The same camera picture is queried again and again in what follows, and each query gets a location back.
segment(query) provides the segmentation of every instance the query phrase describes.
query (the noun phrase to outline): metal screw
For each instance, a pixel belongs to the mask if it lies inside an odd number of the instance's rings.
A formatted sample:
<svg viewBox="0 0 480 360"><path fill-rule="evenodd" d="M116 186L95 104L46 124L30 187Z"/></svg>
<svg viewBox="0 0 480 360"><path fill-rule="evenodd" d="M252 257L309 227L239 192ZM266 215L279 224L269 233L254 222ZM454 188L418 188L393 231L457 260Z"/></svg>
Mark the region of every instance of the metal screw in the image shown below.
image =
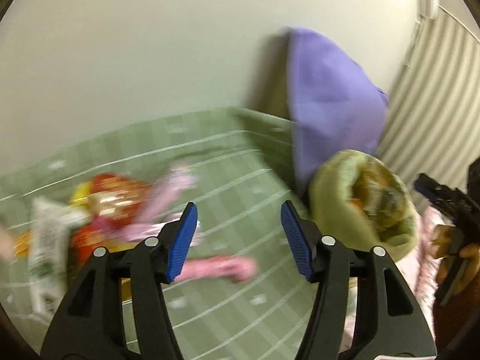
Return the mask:
<svg viewBox="0 0 480 360"><path fill-rule="evenodd" d="M335 238L333 238L331 235L324 235L322 237L322 243L328 246L333 246L335 245Z"/></svg>
<svg viewBox="0 0 480 360"><path fill-rule="evenodd" d="M373 252L378 256L378 257L383 257L387 254L387 252L385 252L385 249L381 246L375 246L374 249L373 249Z"/></svg>
<svg viewBox="0 0 480 360"><path fill-rule="evenodd" d="M102 256L105 256L105 253L107 252L107 249L105 249L103 246L101 247L97 247L94 251L93 251L93 256L95 257L102 257Z"/></svg>
<svg viewBox="0 0 480 360"><path fill-rule="evenodd" d="M158 238L157 237L149 237L145 240L145 245L153 248L153 246L158 245Z"/></svg>

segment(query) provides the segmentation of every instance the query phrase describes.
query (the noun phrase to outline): blue gripper pad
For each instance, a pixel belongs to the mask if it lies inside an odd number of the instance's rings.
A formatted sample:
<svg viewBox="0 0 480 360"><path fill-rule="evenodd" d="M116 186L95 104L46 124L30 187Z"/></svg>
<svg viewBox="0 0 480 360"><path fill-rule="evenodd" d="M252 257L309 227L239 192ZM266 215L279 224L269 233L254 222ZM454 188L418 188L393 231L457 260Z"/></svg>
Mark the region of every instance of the blue gripper pad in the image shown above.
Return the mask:
<svg viewBox="0 0 480 360"><path fill-rule="evenodd" d="M297 269L301 275L304 275L310 281L314 275L311 248L303 234L297 211L289 200L282 204L280 219Z"/></svg>
<svg viewBox="0 0 480 360"><path fill-rule="evenodd" d="M187 258L191 239L194 237L197 227L198 210L193 203L188 203L178 220L178 230L169 250L169 264L165 278L172 282L180 274Z"/></svg>

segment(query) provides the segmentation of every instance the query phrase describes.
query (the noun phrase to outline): brown sleeve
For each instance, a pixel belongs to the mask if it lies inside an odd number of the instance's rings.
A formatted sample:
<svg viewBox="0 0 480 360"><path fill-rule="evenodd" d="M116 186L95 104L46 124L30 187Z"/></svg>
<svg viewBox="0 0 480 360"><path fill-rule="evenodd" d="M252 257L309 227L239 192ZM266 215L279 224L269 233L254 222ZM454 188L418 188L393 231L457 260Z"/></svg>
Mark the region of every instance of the brown sleeve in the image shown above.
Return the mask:
<svg viewBox="0 0 480 360"><path fill-rule="evenodd" d="M480 272L460 294L452 297L445 307L433 305L433 327L438 352L452 341L469 317L480 305Z"/></svg>

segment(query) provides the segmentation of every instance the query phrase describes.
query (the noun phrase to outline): yellow object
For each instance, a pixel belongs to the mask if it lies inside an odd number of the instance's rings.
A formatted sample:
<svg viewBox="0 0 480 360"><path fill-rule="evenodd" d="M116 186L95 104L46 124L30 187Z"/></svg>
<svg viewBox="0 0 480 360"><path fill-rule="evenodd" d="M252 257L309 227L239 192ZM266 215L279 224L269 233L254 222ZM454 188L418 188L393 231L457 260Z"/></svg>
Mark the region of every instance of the yellow object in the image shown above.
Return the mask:
<svg viewBox="0 0 480 360"><path fill-rule="evenodd" d="M27 257L30 250L30 232L27 231L18 237L15 242L15 257Z"/></svg>
<svg viewBox="0 0 480 360"><path fill-rule="evenodd" d="M86 183L79 184L69 200L69 205L75 207L83 207L88 205L88 194L90 192L90 186L92 183L90 181Z"/></svg>
<svg viewBox="0 0 480 360"><path fill-rule="evenodd" d="M121 280L121 300L122 302L126 300L131 300L130 279Z"/></svg>

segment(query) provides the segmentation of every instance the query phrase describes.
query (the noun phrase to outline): green tiled surface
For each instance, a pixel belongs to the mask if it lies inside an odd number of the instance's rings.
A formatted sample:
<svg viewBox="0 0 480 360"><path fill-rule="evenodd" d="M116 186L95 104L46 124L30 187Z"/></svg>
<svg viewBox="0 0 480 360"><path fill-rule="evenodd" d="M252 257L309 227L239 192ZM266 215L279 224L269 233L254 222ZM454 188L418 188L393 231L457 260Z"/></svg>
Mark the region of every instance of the green tiled surface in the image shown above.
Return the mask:
<svg viewBox="0 0 480 360"><path fill-rule="evenodd" d="M249 283L205 279L164 286L178 343L188 360L292 359L315 288L302 280L280 226L292 199L291 122L245 109L219 109L138 123L62 150L30 169L0 178L0 218L13 234L27 230L37 196L66 202L74 187L106 171L154 181L173 161L187 161L199 181L188 201L199 209L205 241L189 257L248 254L259 264ZM0 302L39 350L48 322L31 314L26 261L0 266ZM138 352L131 303L126 342Z"/></svg>

